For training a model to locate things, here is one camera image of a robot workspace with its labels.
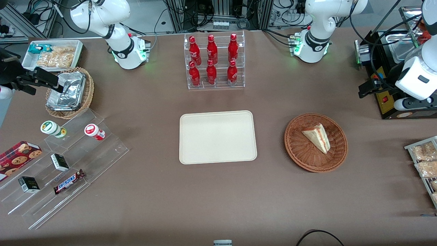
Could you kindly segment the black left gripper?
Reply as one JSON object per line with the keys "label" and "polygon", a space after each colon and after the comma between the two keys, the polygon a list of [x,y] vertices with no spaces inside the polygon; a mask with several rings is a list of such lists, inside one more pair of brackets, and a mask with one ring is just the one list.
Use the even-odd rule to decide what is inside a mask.
{"label": "black left gripper", "polygon": [[358,87],[359,98],[362,99],[375,92],[402,92],[395,83],[401,75],[404,63],[405,62],[402,61],[393,66],[386,75],[375,70],[373,72],[373,79],[368,80],[366,85],[360,85]]}

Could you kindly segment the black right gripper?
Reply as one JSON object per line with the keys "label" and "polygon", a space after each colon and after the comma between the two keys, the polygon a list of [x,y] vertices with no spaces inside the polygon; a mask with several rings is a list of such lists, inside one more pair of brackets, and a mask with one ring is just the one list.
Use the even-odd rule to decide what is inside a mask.
{"label": "black right gripper", "polygon": [[[14,89],[16,91],[22,91],[30,95],[36,94],[36,89],[28,84],[23,84],[20,81],[16,81],[17,77],[27,76],[30,70],[22,67],[19,61],[19,55],[13,55],[4,48],[1,50],[0,61],[0,84],[8,89]],[[34,86],[46,87],[56,92],[63,92],[64,87],[59,84],[59,78],[40,68],[36,67],[33,70]]]}

